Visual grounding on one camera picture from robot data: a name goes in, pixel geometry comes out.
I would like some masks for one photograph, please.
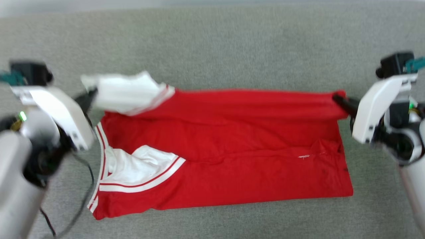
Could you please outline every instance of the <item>red and white jersey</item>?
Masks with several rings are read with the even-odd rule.
[[[353,194],[332,93],[154,91],[121,111],[103,105],[114,112],[96,126],[96,219]],[[100,84],[99,101],[110,96]]]

